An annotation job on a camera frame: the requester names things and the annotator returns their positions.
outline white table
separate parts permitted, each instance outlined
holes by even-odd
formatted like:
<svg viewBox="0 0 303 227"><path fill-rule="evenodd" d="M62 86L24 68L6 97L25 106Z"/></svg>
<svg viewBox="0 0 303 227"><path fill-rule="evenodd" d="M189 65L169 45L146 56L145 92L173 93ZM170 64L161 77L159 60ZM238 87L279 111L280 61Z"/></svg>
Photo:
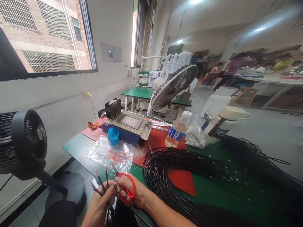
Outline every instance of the white table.
<svg viewBox="0 0 303 227"><path fill-rule="evenodd" d="M269 105L276 100L281 94L291 89L293 86L303 86L303 79L282 79L282 78L276 78L276 77L264 77L264 78L257 78L257 77L244 77L245 75L233 75L233 79L231 83L235 80L236 77L245 79L245 80L251 80L251 81L257 81L257 82L264 82L267 84L280 84L284 87L279 90L267 103L265 103L261 109L270 108L270 109L279 109L279 110L288 110L288 111L294 111L294 112L303 112L302 110L290 110L290 109L284 109L284 108L277 108L277 107L269 107Z"/></svg>

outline hand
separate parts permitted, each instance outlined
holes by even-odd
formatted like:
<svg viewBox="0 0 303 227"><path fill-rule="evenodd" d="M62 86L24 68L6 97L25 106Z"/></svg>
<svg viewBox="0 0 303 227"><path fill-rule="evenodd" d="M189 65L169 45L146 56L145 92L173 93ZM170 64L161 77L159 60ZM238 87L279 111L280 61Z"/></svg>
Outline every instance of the hand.
<svg viewBox="0 0 303 227"><path fill-rule="evenodd" d="M145 187L145 185L142 184L132 174L129 173L129 175L134 180L136 189L137 189L136 196L133 199L133 201L130 199L130 197L125 192L124 188L122 187L122 186L126 187L130 191L131 194L134 192L133 183L130 181L130 179L128 177L126 177L126 176L115 177L115 181L117 182L117 184L116 184L117 192L119 193L119 195L121 197L123 197L124 199L129 201L129 203L126 204L127 206L130 206L133 203L135 203L138 208L145 209L146 201L152 195L152 192L147 187Z"/></svg>
<svg viewBox="0 0 303 227"><path fill-rule="evenodd" d="M107 182L103 182L103 184L107 189ZM102 194L104 194L102 197L94 191L83 220L82 227L100 227L104 225L107 202L109 202L110 206L112 206L115 202L115 181L109 180L108 184L109 188L106 190L105 194L102 190L102 186L97 188L100 192L102 192Z"/></svg>

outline wooden stool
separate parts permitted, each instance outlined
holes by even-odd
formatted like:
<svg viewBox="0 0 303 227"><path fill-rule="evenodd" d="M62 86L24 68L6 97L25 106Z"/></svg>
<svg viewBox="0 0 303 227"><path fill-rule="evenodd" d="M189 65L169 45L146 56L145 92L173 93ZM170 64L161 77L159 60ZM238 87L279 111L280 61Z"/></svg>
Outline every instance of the wooden stool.
<svg viewBox="0 0 303 227"><path fill-rule="evenodd" d="M242 87L240 87L240 89L238 89L235 93L233 93L231 95L231 97L235 96L236 98L232 99L229 102L229 105L237 102L238 100L244 100L245 104L247 105L247 108L250 108L250 106L253 102L253 99L257 95L257 91L259 91L259 90L252 88L252 87L243 87L242 86Z"/></svg>

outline white bottle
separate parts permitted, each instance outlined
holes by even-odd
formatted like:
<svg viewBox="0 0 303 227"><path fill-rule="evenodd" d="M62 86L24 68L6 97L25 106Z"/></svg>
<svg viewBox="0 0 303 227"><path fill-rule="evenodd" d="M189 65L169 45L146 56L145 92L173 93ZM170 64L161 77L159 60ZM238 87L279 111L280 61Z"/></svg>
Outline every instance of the white bottle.
<svg viewBox="0 0 303 227"><path fill-rule="evenodd" d="M179 143L179 141L182 139L184 134L186 133L189 124L190 124L190 118L193 114L189 111L184 111L182 113L182 116L178 117L172 127L170 128L170 131L168 132L168 135L165 139L165 145L168 147L176 147Z"/></svg>
<svg viewBox="0 0 303 227"><path fill-rule="evenodd" d="M248 116L250 116L250 114L240 108L225 107L204 129L203 135L206 143L218 142L221 137L237 124L238 120L246 119Z"/></svg>

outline curtain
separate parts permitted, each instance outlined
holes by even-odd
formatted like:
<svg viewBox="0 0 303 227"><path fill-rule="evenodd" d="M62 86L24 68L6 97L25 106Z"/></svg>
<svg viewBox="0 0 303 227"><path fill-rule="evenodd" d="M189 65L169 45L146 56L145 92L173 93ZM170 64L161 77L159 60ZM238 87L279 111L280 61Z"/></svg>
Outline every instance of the curtain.
<svg viewBox="0 0 303 227"><path fill-rule="evenodd" d="M145 20L145 32L144 32L144 42L143 42L143 52L142 56L148 56L150 39L152 35L152 22L155 10L155 0L150 0L150 5L147 10L146 20ZM141 65L141 71L146 70L147 59L143 60L143 65Z"/></svg>

